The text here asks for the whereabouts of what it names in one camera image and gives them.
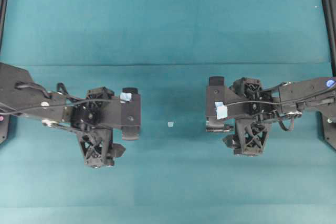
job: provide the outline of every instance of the black metal plate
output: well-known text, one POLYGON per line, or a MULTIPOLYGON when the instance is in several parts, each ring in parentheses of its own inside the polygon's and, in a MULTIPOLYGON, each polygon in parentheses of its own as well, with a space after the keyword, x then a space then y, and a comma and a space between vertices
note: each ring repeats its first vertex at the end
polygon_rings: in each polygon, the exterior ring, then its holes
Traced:
POLYGON ((9 119, 11 118, 10 115, 1 115, 0 119, 0 144, 2 144, 8 137, 8 126, 9 126, 9 119))
POLYGON ((322 116, 324 140, 336 149, 336 123, 328 123, 328 118, 322 116))

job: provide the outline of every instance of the teal cloth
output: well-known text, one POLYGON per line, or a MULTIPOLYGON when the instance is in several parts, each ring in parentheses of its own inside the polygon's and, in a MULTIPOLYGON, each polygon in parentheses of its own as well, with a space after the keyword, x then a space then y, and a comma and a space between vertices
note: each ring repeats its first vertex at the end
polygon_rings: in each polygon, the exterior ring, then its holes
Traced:
POLYGON ((6 17, 16 65, 330 61, 321 0, 8 0, 6 17))
POLYGON ((329 59, 320 0, 8 0, 1 61, 78 97, 138 87, 142 126, 136 142, 114 132, 127 148, 115 167, 91 169, 74 134, 13 119, 0 223, 335 223, 318 114, 274 125, 255 158, 233 156, 204 115, 209 76, 269 87, 330 76, 329 59))

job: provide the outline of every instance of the black cable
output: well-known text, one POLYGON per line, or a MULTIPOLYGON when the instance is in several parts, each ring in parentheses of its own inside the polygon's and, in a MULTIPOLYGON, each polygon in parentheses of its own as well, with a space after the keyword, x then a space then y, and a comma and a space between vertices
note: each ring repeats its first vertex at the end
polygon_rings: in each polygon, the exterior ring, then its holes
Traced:
POLYGON ((22 108, 22 109, 13 110, 13 111, 5 111, 4 109, 2 109, 5 112, 0 112, 0 115, 13 115, 13 114, 24 113, 29 110, 35 110, 35 109, 52 109, 52 108, 59 108, 59 107, 66 107, 66 106, 76 106, 76 105, 80 105, 80 104, 87 103, 87 102, 111 102, 112 100, 124 101, 119 98, 114 98, 114 99, 112 98, 110 100, 109 99, 84 99, 78 102, 71 102, 71 103, 50 105, 50 106, 34 106, 34 107, 22 108))
POLYGON ((307 95, 305 97, 296 98, 296 99, 292 99, 292 100, 287 100, 287 101, 283 101, 283 102, 267 102, 267 101, 251 101, 250 100, 250 101, 232 102, 232 103, 228 103, 228 104, 224 104, 224 105, 225 106, 232 106, 232 105, 243 104, 243 103, 263 103, 263 104, 271 104, 271 105, 282 105, 282 104, 286 104, 286 103, 289 103, 289 102, 300 102, 302 100, 309 99, 309 98, 315 97, 317 95, 327 93, 327 92, 329 92, 329 91, 331 91, 335 88, 336 88, 336 83, 334 83, 332 86, 330 86, 327 89, 315 92, 315 93, 307 95))

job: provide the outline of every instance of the small object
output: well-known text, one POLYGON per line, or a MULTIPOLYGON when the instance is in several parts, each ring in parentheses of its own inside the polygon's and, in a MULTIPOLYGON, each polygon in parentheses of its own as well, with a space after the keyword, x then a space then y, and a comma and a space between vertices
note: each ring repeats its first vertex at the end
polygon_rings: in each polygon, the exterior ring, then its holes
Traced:
POLYGON ((121 103, 129 102, 131 100, 132 100, 132 93, 124 93, 124 92, 120 93, 120 102, 121 103))
POLYGON ((223 119, 227 117, 227 106, 223 102, 215 102, 217 119, 223 119))
POLYGON ((334 84, 335 84, 335 81, 334 81, 334 80, 328 80, 328 81, 326 82, 326 85, 327 85, 328 88, 331 87, 331 86, 333 86, 334 84))
POLYGON ((43 107, 49 106, 49 103, 48 102, 42 102, 41 106, 43 106, 43 107))

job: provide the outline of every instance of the black frame rail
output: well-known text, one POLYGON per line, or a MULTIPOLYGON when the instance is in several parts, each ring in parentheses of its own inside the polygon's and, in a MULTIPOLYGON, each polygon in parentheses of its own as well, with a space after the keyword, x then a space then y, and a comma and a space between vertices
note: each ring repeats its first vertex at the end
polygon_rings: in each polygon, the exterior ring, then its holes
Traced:
MULTIPOLYGON (((332 75, 336 76, 336 0, 322 0, 327 26, 332 75)), ((336 123, 322 116, 324 140, 336 149, 336 123)))

